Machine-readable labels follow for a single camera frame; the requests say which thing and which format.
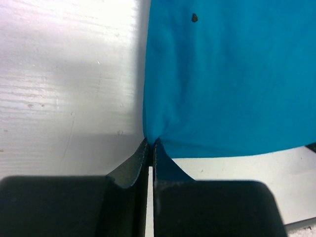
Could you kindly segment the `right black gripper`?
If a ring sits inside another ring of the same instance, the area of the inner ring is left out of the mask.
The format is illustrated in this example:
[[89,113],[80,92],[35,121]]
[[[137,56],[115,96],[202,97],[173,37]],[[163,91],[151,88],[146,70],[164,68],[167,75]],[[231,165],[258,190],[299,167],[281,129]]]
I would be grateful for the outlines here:
[[316,142],[306,145],[306,148],[316,153]]

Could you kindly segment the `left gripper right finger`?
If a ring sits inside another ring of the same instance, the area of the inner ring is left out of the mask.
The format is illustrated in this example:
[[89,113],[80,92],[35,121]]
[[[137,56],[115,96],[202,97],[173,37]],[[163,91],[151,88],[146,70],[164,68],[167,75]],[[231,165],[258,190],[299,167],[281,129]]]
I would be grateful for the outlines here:
[[154,235],[157,237],[284,237],[268,187],[249,180],[198,181],[153,146]]

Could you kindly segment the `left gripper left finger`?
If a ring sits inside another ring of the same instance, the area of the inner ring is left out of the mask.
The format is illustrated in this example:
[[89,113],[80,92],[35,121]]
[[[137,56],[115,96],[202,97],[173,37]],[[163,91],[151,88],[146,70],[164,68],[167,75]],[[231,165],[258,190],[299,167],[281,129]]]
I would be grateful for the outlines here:
[[149,144],[107,175],[9,176],[0,183],[3,237],[143,237]]

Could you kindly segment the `blue t shirt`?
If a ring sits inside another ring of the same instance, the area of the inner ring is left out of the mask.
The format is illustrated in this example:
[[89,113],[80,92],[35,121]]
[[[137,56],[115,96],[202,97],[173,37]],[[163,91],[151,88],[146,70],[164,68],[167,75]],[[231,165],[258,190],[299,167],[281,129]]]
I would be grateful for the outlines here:
[[152,1],[143,132],[172,158],[314,143],[315,1]]

